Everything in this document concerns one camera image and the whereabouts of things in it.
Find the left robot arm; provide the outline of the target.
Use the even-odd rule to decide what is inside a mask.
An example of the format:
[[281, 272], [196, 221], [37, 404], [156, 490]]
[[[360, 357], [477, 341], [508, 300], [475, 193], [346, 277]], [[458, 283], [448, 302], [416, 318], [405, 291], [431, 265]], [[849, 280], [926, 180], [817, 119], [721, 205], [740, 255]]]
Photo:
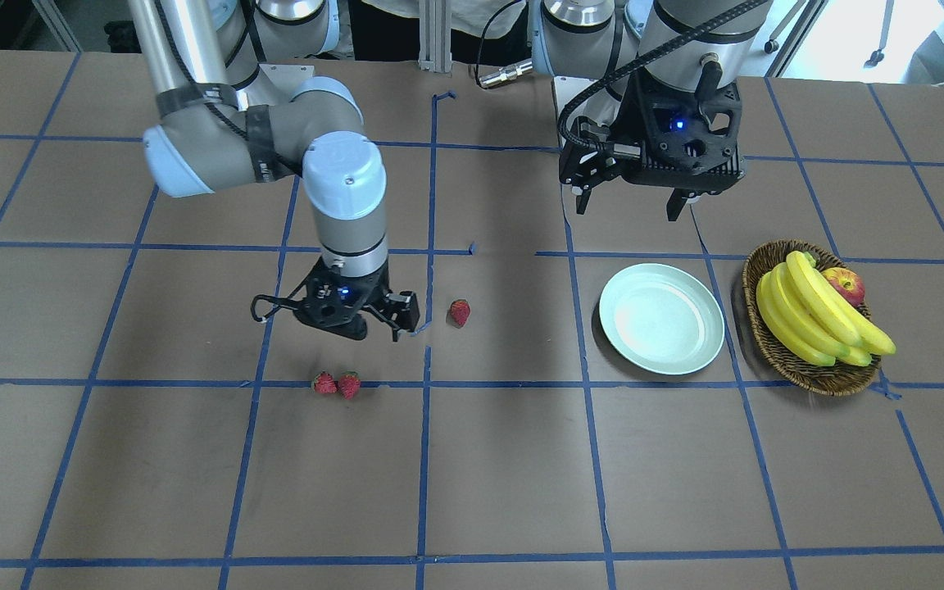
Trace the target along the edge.
[[558, 178], [584, 213], [622, 179], [671, 189], [668, 220], [746, 174], [738, 75], [769, 1], [532, 1], [534, 70], [586, 79], [557, 107]]

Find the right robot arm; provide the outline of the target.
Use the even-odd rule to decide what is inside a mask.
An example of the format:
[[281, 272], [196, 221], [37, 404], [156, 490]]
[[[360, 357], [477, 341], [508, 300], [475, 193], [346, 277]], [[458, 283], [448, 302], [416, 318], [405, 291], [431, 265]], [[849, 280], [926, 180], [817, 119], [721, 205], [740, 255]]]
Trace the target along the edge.
[[295, 175], [312, 206], [320, 257], [288, 296], [257, 295], [255, 321], [289, 310], [301, 324], [362, 340], [366, 315], [394, 337], [420, 323], [417, 296], [389, 285], [387, 173], [351, 91], [314, 75], [293, 89], [270, 60], [329, 52], [334, 1], [131, 1], [161, 122], [143, 132], [147, 167], [169, 197]]

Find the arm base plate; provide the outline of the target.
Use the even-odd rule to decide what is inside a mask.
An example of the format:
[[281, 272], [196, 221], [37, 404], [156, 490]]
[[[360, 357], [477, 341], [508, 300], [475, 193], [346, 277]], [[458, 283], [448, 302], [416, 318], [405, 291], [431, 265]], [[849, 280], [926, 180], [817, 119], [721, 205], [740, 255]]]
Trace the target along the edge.
[[281, 93], [293, 94], [293, 91], [311, 77], [315, 77], [314, 65], [304, 64], [259, 64], [263, 75], [277, 87]]
[[[593, 79], [582, 79], [575, 77], [554, 77], [554, 103], [556, 106], [556, 116], [560, 116], [562, 109], [565, 108], [578, 93], [584, 91], [593, 83]], [[620, 95], [617, 91], [608, 91], [601, 89], [593, 94], [587, 101], [577, 106], [566, 126], [574, 131], [574, 120], [577, 117], [587, 117], [598, 128], [610, 128], [611, 124], [617, 119], [620, 108]]]

